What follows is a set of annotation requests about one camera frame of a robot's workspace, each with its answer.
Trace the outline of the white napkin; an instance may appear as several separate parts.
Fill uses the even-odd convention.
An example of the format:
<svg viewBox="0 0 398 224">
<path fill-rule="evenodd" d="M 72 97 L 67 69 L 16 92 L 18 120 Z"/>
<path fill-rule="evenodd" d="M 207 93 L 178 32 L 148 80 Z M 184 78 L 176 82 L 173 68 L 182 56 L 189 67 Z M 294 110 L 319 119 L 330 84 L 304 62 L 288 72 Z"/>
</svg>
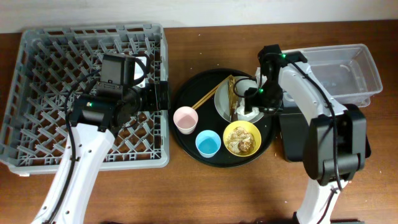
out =
<svg viewBox="0 0 398 224">
<path fill-rule="evenodd" d="M 243 117 L 256 117 L 259 114 L 258 108 L 252 108 L 250 112 L 245 111 L 245 106 L 241 105 L 236 109 L 238 115 Z"/>
</svg>

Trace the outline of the gold snack wrapper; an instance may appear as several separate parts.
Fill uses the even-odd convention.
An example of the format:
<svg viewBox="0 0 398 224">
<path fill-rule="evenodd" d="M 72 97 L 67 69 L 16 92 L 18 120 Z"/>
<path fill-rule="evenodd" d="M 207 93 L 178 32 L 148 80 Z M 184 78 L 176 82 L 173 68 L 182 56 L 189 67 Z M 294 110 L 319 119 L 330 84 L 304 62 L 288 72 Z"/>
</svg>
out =
<svg viewBox="0 0 398 224">
<path fill-rule="evenodd" d="M 228 99 L 229 99 L 229 116 L 230 121 L 236 121 L 238 116 L 236 114 L 236 107 L 238 103 L 238 96 L 234 93 L 234 86 L 236 83 L 236 79 L 233 76 L 228 78 Z"/>
</svg>

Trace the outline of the pink cup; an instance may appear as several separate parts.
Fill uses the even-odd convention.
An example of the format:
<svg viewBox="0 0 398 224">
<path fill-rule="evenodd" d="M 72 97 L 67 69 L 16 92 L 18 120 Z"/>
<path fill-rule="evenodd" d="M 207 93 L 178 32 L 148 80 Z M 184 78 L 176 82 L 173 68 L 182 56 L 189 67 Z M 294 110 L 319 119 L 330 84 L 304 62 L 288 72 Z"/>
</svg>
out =
<svg viewBox="0 0 398 224">
<path fill-rule="evenodd" d="M 198 114 L 195 109 L 183 106 L 174 112 L 173 121 L 182 134 L 191 134 L 198 123 Z"/>
</svg>

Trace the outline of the yellow bowl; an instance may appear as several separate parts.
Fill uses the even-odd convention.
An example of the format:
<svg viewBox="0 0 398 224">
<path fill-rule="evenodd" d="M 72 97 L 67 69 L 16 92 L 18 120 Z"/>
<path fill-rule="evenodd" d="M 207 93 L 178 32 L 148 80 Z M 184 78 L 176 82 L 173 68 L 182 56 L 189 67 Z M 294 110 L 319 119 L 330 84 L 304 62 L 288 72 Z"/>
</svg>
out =
<svg viewBox="0 0 398 224">
<path fill-rule="evenodd" d="M 228 149 L 227 150 L 230 153 L 232 153 L 233 155 L 238 156 L 238 157 L 248 157 L 248 156 L 255 154 L 261 146 L 262 137 L 261 137 L 261 133 L 258 130 L 258 128 L 248 121 L 234 121 L 234 122 L 230 123 L 229 125 L 227 125 L 227 127 L 225 128 L 224 133 L 223 133 L 224 146 L 226 147 L 226 139 L 227 139 L 229 133 L 234 128 L 237 128 L 238 126 L 243 127 L 244 129 L 246 129 L 249 133 L 251 133 L 254 136 L 256 145 L 254 146 L 254 149 L 249 154 L 246 154 L 246 155 L 235 154 L 235 153 L 231 152 L 230 150 L 228 150 Z"/>
</svg>

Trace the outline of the food scraps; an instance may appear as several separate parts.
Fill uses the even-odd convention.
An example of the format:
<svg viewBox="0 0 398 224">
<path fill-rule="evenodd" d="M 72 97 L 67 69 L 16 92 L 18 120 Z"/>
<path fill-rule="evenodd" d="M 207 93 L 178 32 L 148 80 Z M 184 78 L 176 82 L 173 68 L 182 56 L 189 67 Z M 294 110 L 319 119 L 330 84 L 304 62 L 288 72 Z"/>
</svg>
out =
<svg viewBox="0 0 398 224">
<path fill-rule="evenodd" d="M 241 126 L 234 128 L 226 139 L 226 147 L 235 154 L 249 154 L 256 145 L 254 136 Z"/>
</svg>

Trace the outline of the light blue cup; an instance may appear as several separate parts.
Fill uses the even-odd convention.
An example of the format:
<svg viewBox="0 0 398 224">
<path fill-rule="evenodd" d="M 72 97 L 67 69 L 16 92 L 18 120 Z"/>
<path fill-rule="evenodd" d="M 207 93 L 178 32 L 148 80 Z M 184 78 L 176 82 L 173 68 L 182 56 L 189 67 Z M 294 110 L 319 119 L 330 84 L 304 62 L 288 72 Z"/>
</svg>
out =
<svg viewBox="0 0 398 224">
<path fill-rule="evenodd" d="M 204 130 L 197 135 L 195 146 L 202 157 L 211 158 L 221 148 L 221 138 L 212 130 Z"/>
</svg>

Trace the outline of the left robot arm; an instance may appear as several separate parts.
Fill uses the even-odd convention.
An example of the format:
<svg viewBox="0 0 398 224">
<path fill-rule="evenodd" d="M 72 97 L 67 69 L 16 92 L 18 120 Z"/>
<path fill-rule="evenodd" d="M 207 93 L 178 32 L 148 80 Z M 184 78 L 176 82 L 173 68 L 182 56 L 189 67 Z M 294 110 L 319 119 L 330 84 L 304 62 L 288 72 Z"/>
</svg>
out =
<svg viewBox="0 0 398 224">
<path fill-rule="evenodd" d="M 159 115 L 169 109 L 167 81 L 136 86 L 98 83 L 66 113 L 67 143 L 34 223 L 82 223 L 96 177 L 114 142 L 128 152 L 160 153 Z"/>
</svg>

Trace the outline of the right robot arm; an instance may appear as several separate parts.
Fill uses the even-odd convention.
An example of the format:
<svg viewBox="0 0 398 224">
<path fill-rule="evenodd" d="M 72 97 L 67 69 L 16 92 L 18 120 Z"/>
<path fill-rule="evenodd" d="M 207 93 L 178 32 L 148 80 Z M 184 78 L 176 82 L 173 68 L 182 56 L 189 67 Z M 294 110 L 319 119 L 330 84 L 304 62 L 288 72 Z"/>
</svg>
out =
<svg viewBox="0 0 398 224">
<path fill-rule="evenodd" d="M 300 51 L 282 53 L 266 45 L 257 58 L 257 86 L 244 92 L 244 111 L 276 113 L 283 93 L 291 95 L 308 125 L 303 165 L 309 176 L 296 223 L 330 223 L 335 203 L 366 158 L 366 118 L 355 105 L 342 105 L 312 73 Z"/>
</svg>

